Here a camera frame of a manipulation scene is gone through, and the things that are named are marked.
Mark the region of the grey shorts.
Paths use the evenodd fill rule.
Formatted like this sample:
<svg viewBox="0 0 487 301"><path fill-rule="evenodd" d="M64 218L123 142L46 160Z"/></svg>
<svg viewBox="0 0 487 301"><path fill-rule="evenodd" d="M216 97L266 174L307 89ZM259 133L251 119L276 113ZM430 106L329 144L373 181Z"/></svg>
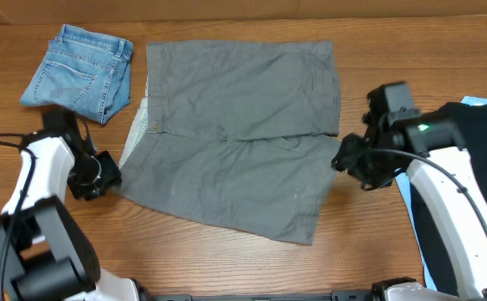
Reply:
<svg viewBox="0 0 487 301"><path fill-rule="evenodd" d="M339 148L332 43L151 43L147 63L145 117L118 193L193 222L312 244Z"/></svg>

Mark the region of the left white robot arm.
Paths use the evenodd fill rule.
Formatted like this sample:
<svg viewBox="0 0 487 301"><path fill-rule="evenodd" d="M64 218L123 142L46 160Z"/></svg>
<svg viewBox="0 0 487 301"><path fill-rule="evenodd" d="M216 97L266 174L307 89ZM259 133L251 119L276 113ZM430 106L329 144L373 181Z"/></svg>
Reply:
<svg viewBox="0 0 487 301"><path fill-rule="evenodd" d="M61 137L20 150L22 169L0 213L0 299L140 301L136 282L101 268L64 206L74 155Z"/></svg>

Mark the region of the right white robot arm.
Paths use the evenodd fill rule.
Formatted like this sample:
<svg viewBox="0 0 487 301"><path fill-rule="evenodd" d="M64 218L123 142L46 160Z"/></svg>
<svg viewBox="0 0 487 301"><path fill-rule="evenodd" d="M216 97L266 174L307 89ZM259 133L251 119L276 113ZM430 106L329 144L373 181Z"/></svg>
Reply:
<svg viewBox="0 0 487 301"><path fill-rule="evenodd" d="M369 126L343 138L332 168L365 191L400 172L423 198L452 264L461 300L487 300L487 204L457 125L422 116Z"/></svg>

